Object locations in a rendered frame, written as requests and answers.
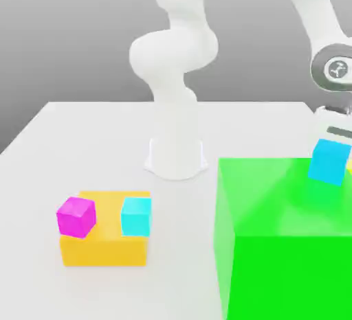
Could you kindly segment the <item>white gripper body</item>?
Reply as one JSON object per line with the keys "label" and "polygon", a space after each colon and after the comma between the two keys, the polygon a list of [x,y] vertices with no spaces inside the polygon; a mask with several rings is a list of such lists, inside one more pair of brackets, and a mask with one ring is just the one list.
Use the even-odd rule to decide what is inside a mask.
{"label": "white gripper body", "polygon": [[313,114],[315,138],[352,144],[352,115],[335,111],[316,111]]}

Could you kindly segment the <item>small blue cube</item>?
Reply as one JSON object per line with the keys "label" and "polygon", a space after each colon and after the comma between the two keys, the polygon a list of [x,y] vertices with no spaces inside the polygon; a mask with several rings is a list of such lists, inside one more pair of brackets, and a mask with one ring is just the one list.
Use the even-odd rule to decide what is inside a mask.
{"label": "small blue cube", "polygon": [[313,150],[308,177],[341,186],[351,150],[351,145],[319,139]]}

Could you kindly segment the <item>small cyan cube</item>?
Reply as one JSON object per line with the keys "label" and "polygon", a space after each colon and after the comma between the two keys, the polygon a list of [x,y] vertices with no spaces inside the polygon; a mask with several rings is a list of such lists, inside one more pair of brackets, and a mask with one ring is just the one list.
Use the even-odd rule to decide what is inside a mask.
{"label": "small cyan cube", "polygon": [[151,218],[152,200],[150,197],[126,197],[120,212],[122,235],[149,237]]}

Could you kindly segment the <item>small magenta cube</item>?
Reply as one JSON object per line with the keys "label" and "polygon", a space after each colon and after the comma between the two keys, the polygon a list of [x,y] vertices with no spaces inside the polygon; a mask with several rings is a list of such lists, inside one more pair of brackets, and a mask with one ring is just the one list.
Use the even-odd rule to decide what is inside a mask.
{"label": "small magenta cube", "polygon": [[56,217],[61,235],[83,239],[96,224],[96,204],[71,196],[57,210]]}

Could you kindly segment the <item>large green box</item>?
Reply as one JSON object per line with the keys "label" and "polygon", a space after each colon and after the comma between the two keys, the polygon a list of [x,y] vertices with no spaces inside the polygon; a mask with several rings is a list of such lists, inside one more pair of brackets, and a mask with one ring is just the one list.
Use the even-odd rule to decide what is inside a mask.
{"label": "large green box", "polygon": [[308,158],[219,160],[214,256],[223,320],[352,320],[352,174]]}

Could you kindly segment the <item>large orange box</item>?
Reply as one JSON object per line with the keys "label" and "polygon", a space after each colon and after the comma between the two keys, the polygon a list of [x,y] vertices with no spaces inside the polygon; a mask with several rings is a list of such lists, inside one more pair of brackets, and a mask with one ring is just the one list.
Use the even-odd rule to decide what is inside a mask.
{"label": "large orange box", "polygon": [[120,212],[126,197],[150,197],[146,191],[81,191],[79,197],[96,204],[97,222],[88,235],[62,235],[60,250],[65,266],[144,266],[149,237],[123,236]]}

